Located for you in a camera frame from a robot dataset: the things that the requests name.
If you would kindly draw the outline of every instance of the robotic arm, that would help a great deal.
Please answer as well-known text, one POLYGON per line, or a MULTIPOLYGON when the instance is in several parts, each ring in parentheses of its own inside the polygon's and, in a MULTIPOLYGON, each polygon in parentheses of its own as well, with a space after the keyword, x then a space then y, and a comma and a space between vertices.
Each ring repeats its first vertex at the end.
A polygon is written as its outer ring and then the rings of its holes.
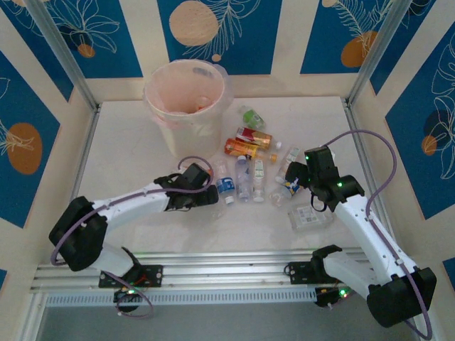
MULTIPOLYGON (((336 279, 346 283, 366 299, 373 317, 383 327, 422 312, 425 316, 432 301, 436 276, 429 268, 419 269, 397 246, 375 214, 368 212, 375 194, 367 200, 353 176, 340 177, 327 146, 306 151, 305 159, 306 165, 291 163, 286 180, 297 181, 301 187, 308 188, 311 204, 317 197, 324 203, 323 210, 329 208, 345 223, 373 270, 332 245, 316 250, 309 264, 294 269, 306 279, 303 283, 333 283, 336 279)), ((193 163, 183 174, 157 178, 128 195, 95 202, 89 202, 85 197, 74 199, 49 234, 55 245, 53 263, 60 252, 73 271, 90 266, 117 276, 117 282, 137 286, 145 276, 147 266, 142 266, 127 249, 105 243, 106 234, 141 215, 215 204, 218 201, 216 187, 203 186, 209 178, 206 171, 193 163)))
POLYGON ((71 270, 80 271, 92 267, 134 283, 144 275, 144 267, 127 249, 106 243, 105 236, 142 215, 189 210, 217 203, 218 192, 214 185, 200 191, 209 177, 205 170, 193 163, 183 174, 157 178, 146 187, 127 195, 94 202, 89 202, 85 197, 77 197, 54 226, 49 239, 56 247, 64 241, 59 252, 71 270), (101 209, 104 209, 103 215, 98 213, 101 209), (83 220, 80 227, 64 238, 86 215, 91 217, 83 220))
POLYGON ((395 243, 374 212, 367 215, 365 192, 351 176, 340 177, 327 146, 305 152, 306 165, 293 162, 286 180, 311 191, 354 234, 373 270, 351 259, 332 245, 315 251, 310 266, 300 269, 307 278, 338 279, 366 299, 373 317, 390 327, 422 313, 408 274, 429 309, 436 276, 430 268, 419 269, 395 243))

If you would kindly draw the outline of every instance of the trash bin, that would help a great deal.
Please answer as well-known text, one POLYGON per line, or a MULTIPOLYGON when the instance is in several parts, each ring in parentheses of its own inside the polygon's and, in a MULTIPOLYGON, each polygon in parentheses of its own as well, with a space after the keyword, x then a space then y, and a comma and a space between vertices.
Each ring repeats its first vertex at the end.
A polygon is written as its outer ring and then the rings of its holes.
POLYGON ((156 70, 144 102, 171 153, 210 158, 221 142, 223 112, 233 100, 228 74, 201 60, 176 60, 156 70))

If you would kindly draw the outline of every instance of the plastic bottle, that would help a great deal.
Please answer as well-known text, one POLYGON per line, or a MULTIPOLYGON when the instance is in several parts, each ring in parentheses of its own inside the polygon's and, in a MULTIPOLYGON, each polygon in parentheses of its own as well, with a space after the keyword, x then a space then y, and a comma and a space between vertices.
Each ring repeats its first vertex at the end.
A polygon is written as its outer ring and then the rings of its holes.
POLYGON ((264 120, 253 108, 247 105, 242 105, 238 109, 238 112, 243 115, 243 121, 246 123, 248 128, 255 130, 263 130, 265 128, 264 120))
POLYGON ((297 193, 300 186, 297 185, 299 179, 296 179, 293 183, 284 183, 279 186, 276 190, 270 193, 269 198, 273 206, 281 207, 287 200, 290 200, 294 194, 297 193))
POLYGON ((264 161, 255 160, 255 174, 253 176, 253 201, 264 202, 265 196, 264 161))
POLYGON ((230 176, 226 160, 217 160, 213 163, 215 166, 216 188, 220 197, 224 198, 226 204, 234 202, 234 180, 230 176))
POLYGON ((237 197, 241 201, 247 202, 251 197, 251 175, 250 163, 244 155, 237 157, 235 163, 235 177, 237 188, 237 197))
POLYGON ((270 160, 272 163, 277 161, 277 154, 268 154, 267 152, 261 150, 258 146, 246 144, 234 139, 227 139, 225 144, 225 153, 233 156, 248 155, 251 158, 258 158, 264 161, 270 160))
POLYGON ((273 146, 276 150, 279 150, 282 147, 282 143, 280 141, 275 141, 272 135, 244 127, 237 129, 235 139, 237 141, 246 142, 247 144, 254 144, 266 150, 268 150, 270 146, 273 146))
POLYGON ((277 176, 275 176, 275 180, 278 183, 284 183, 286 181, 286 172, 287 168, 291 164, 291 162, 298 161, 301 156, 301 148, 296 146, 291 146, 286 155, 283 157, 282 162, 279 164, 279 170, 277 176))

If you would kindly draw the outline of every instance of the green bottle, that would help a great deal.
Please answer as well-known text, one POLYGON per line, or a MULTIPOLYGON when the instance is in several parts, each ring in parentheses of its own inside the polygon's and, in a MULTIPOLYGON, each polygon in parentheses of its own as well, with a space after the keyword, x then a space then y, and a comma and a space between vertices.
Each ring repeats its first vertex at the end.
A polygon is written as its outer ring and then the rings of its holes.
POLYGON ((259 131, 264 130, 265 122, 253 108, 242 105, 238 112, 243 115, 243 121, 246 123, 248 128, 259 131))

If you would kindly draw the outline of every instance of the clear plastic box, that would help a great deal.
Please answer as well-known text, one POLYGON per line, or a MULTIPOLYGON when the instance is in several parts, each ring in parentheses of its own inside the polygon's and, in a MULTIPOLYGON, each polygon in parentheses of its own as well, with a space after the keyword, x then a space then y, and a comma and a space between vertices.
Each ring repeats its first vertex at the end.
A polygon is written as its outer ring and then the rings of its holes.
POLYGON ((318 212, 309 202, 293 205, 287 214, 294 231, 327 227, 333 221, 333 214, 329 209, 318 212))

